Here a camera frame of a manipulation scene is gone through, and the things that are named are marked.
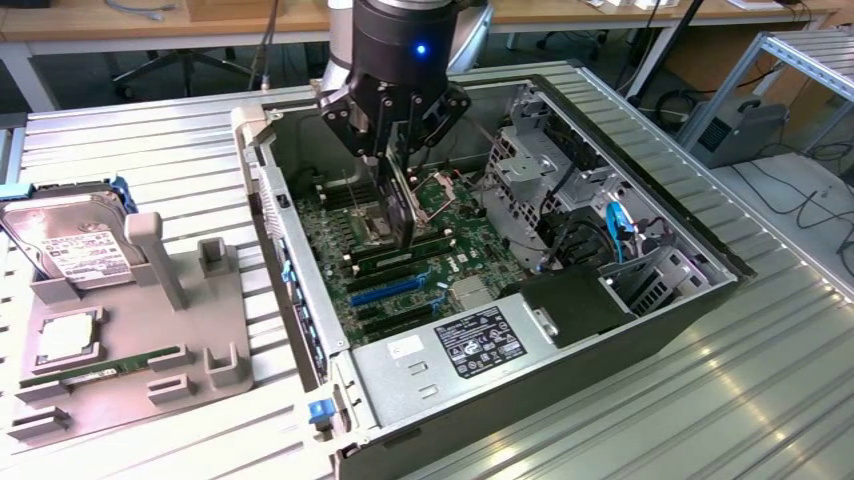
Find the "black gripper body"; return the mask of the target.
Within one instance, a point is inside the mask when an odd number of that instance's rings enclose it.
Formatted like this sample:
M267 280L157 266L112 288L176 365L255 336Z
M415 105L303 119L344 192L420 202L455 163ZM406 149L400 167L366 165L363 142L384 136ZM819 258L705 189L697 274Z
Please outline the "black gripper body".
M364 91L386 83L423 94L443 92L456 16L450 1L356 1L350 89Z

